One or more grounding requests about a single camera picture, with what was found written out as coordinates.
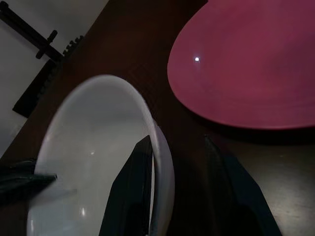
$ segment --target pink plate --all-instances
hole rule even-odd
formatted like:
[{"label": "pink plate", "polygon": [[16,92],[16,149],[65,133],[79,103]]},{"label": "pink plate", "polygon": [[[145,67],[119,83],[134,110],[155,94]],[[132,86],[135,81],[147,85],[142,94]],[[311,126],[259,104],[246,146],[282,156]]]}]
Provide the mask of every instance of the pink plate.
[{"label": "pink plate", "polygon": [[178,35],[168,62],[176,97],[222,124],[315,125],[315,1],[215,0]]}]

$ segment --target wooden table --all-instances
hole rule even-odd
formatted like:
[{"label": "wooden table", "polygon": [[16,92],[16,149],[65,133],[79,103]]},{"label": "wooden table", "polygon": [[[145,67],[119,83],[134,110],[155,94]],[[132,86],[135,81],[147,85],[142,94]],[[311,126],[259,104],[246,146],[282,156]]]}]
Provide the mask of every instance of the wooden table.
[{"label": "wooden table", "polygon": [[[223,150],[234,152],[257,181],[283,235],[314,235],[315,146],[242,142],[242,130],[196,117],[180,104],[169,87],[167,62],[171,47],[185,23],[205,2],[110,0],[0,164],[36,158],[46,129],[64,98],[91,76],[113,74],[139,90],[170,145],[176,179],[170,235],[217,235],[209,204],[206,133]],[[236,137],[224,138],[226,134]],[[26,219],[26,203],[0,209],[1,234],[25,235]]]}]

